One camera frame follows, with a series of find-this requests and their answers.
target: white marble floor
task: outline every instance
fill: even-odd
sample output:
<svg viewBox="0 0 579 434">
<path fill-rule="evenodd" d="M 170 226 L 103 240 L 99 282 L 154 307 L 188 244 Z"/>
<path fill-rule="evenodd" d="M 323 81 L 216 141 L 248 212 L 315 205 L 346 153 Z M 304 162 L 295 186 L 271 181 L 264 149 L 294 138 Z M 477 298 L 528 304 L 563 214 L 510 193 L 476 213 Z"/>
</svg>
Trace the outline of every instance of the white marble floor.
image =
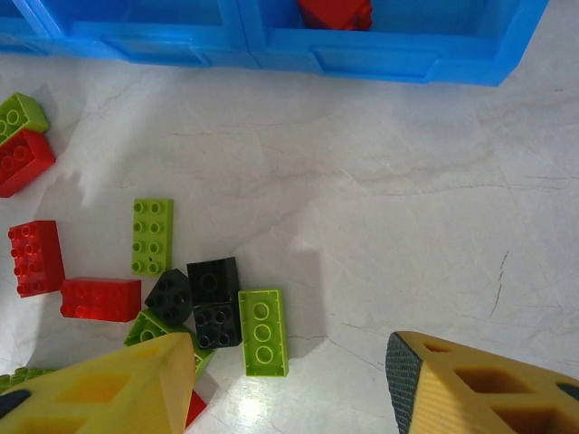
<svg viewBox="0 0 579 434">
<path fill-rule="evenodd" d="M 499 89 L 0 57 L 58 155 L 0 222 L 54 219 L 69 277 L 128 278 L 133 198 L 173 197 L 177 267 L 234 255 L 245 287 L 284 288 L 289 376 L 220 350 L 194 432 L 395 433 L 394 330 L 578 377 L 578 16 L 553 0 Z M 130 325 L 20 299 L 8 252 L 0 371 L 122 346 Z"/>
</svg>

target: red building block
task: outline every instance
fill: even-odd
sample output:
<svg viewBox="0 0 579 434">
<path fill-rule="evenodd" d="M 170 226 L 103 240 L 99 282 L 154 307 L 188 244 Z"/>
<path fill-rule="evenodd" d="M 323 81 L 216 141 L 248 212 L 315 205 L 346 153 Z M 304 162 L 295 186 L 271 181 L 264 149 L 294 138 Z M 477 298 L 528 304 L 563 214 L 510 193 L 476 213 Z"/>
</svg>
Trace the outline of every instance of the red building block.
<svg viewBox="0 0 579 434">
<path fill-rule="evenodd" d="M 189 403 L 189 412 L 187 412 L 187 421 L 185 422 L 185 429 L 189 428 L 189 425 L 193 423 L 197 416 L 201 414 L 203 410 L 207 407 L 207 404 L 199 397 L 195 391 L 191 392 L 191 402 Z"/>
<path fill-rule="evenodd" d="M 140 280 L 68 278 L 61 293 L 61 314 L 68 318 L 126 323 L 141 309 Z"/>
<path fill-rule="evenodd" d="M 64 280 L 64 266 L 56 222 L 37 221 L 14 226 L 8 231 L 8 238 L 12 242 L 10 254 L 14 258 L 20 297 L 58 291 Z"/>
<path fill-rule="evenodd" d="M 370 0 L 298 0 L 310 29 L 368 30 L 372 26 Z"/>
<path fill-rule="evenodd" d="M 21 130 L 0 146 L 0 197 L 18 193 L 55 161 L 41 133 Z"/>
</svg>

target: lime green building block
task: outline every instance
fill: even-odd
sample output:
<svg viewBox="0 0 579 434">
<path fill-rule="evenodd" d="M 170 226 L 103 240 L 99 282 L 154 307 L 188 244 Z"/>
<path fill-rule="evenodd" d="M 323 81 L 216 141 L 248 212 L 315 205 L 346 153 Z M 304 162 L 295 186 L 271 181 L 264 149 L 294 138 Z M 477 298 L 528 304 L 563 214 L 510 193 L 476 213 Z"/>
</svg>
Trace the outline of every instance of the lime green building block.
<svg viewBox="0 0 579 434">
<path fill-rule="evenodd" d="M 202 350 L 199 348 L 199 343 L 195 333 L 184 325 L 170 327 L 165 324 L 161 318 L 151 312 L 150 309 L 142 310 L 138 313 L 137 320 L 125 339 L 125 345 L 131 346 L 134 344 L 140 344 L 141 342 L 155 339 L 156 337 L 167 335 L 169 333 L 188 333 L 191 335 L 193 348 L 195 350 L 195 376 L 201 375 L 213 357 L 214 350 Z"/>
<path fill-rule="evenodd" d="M 12 375 L 6 374 L 0 376 L 0 393 L 6 392 L 16 384 L 31 380 L 32 378 L 40 377 L 46 373 L 51 373 L 54 369 L 40 369 L 40 368 L 18 368 Z"/>
<path fill-rule="evenodd" d="M 36 99 L 16 92 L 0 105 L 0 146 L 23 128 L 43 133 L 48 121 Z"/>
<path fill-rule="evenodd" d="M 281 289 L 245 289 L 238 297 L 245 374 L 285 377 L 289 364 Z"/>
<path fill-rule="evenodd" d="M 173 199 L 135 199 L 133 212 L 133 274 L 160 276 L 171 269 Z"/>
</svg>

